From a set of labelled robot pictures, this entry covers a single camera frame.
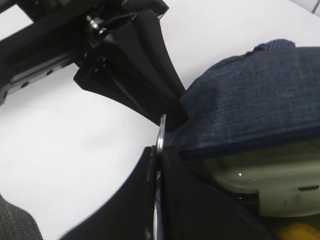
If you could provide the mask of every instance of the white surface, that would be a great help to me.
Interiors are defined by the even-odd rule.
[[[166,2],[163,35],[186,86],[262,42],[320,44],[320,18],[288,0]],[[12,19],[25,21],[17,12],[0,18],[0,32]],[[55,73],[0,107],[0,193],[34,216],[45,240],[58,239],[108,200],[158,131],[126,107],[82,91],[72,80],[76,70]]]
[[[317,0],[290,0],[294,2],[295,4],[298,4],[299,6],[303,7],[304,9],[311,12],[314,9],[314,6],[317,3]]]

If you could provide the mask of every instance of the yellow fruit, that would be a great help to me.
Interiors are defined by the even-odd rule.
[[[320,240],[320,231],[304,223],[294,223],[275,230],[281,240]]]

